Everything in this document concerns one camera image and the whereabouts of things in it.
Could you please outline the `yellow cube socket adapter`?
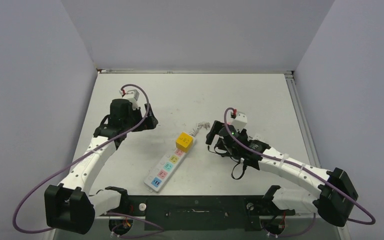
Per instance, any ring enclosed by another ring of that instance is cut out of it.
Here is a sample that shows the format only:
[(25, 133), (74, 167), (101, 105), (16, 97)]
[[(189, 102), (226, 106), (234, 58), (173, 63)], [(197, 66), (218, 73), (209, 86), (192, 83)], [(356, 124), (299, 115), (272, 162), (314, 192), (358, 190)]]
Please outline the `yellow cube socket adapter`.
[(194, 137), (186, 132), (180, 133), (175, 141), (175, 146), (180, 151), (187, 153), (194, 145)]

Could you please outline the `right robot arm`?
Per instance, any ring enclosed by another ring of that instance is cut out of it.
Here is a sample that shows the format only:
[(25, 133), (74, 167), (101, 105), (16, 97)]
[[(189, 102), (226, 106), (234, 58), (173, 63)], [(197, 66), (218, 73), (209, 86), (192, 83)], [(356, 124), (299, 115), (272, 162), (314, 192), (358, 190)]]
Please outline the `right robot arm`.
[(223, 156), (239, 160), (244, 168), (275, 174), (305, 190), (286, 190), (277, 186), (274, 192), (268, 191), (262, 201), (267, 213), (275, 214), (279, 210), (317, 213), (337, 227), (343, 227), (349, 220), (358, 193), (344, 170), (305, 164), (249, 137), (246, 129), (237, 131), (218, 120), (206, 135), (206, 145), (212, 145), (215, 137), (218, 137), (215, 147), (223, 151)]

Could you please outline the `white cube charger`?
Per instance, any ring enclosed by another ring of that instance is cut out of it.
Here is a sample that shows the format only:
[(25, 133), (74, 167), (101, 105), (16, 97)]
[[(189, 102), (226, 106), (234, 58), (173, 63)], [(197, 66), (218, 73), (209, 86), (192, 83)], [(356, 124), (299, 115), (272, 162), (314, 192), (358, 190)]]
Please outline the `white cube charger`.
[(264, 138), (262, 137), (261, 134), (259, 133), (255, 133), (254, 136), (252, 137), (253, 140), (256, 140), (256, 141), (260, 141), (260, 142), (263, 142), (264, 141)]

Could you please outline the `black charger with cable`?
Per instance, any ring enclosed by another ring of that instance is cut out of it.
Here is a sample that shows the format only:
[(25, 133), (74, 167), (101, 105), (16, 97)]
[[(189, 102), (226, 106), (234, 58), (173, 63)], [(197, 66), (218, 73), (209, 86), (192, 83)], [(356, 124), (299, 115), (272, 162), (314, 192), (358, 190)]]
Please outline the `black charger with cable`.
[[(207, 145), (207, 150), (212, 153), (212, 154), (216, 154), (222, 158), (225, 158), (225, 157), (228, 157), (230, 158), (233, 162), (235, 162), (235, 165), (234, 167), (232, 168), (231, 170), (231, 173), (230, 173), (230, 177), (233, 179), (233, 180), (240, 180), (244, 177), (245, 175), (245, 172), (247, 170), (247, 166), (243, 163), (243, 161), (241, 159), (238, 159), (236, 158), (232, 153), (230, 153), (226, 147), (222, 146), (221, 144), (216, 144), (214, 147), (213, 147), (213, 150), (210, 150), (210, 145), (208, 144)], [(234, 176), (234, 171), (236, 169), (236, 167), (242, 167), (242, 170), (241, 170), (241, 174), (238, 176), (238, 177), (235, 177)]]

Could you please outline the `white power strip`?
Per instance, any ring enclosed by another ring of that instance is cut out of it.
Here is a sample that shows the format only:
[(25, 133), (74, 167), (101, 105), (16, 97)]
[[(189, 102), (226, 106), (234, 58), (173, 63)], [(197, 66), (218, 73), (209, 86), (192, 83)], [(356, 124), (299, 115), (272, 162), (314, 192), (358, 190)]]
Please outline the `white power strip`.
[(188, 156), (188, 152), (183, 152), (175, 147), (171, 148), (161, 160), (149, 171), (149, 174), (144, 178), (143, 183), (153, 192), (159, 193), (175, 174), (176, 170)]

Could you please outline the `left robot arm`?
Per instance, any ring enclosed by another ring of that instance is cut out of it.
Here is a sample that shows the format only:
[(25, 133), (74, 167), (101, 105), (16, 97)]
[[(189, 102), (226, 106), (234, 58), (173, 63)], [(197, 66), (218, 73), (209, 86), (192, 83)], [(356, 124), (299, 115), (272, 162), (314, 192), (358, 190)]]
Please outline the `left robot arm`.
[(109, 186), (90, 195), (93, 183), (107, 160), (119, 149), (130, 132), (155, 129), (158, 120), (151, 104), (145, 103), (142, 114), (137, 101), (116, 98), (112, 100), (109, 114), (95, 129), (86, 152), (73, 169), (58, 184), (49, 185), (44, 192), (46, 224), (55, 229), (86, 234), (96, 217), (113, 211), (123, 215), (129, 201), (124, 198), (127, 190)]

